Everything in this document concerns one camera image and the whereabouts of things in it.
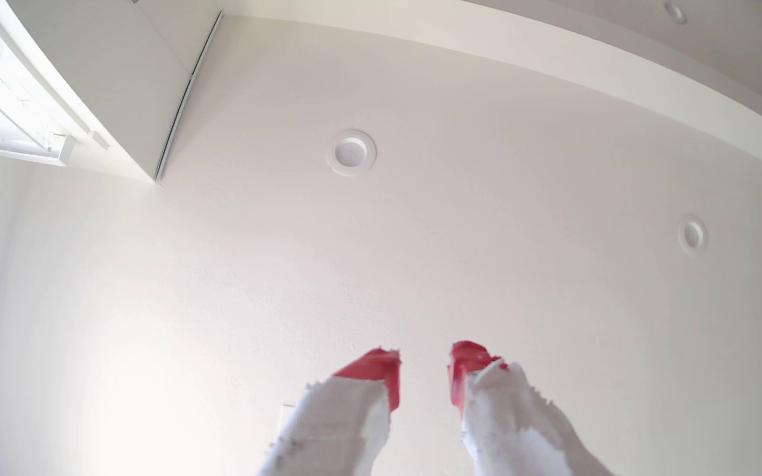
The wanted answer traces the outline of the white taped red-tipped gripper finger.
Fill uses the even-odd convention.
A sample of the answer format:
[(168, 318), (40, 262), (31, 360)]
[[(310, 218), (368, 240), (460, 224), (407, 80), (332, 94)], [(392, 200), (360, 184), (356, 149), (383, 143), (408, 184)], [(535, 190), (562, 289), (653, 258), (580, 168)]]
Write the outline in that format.
[(450, 348), (449, 384), (477, 475), (611, 475), (518, 363), (457, 341)]
[(376, 348), (309, 384), (260, 475), (369, 475), (400, 402), (400, 353)]

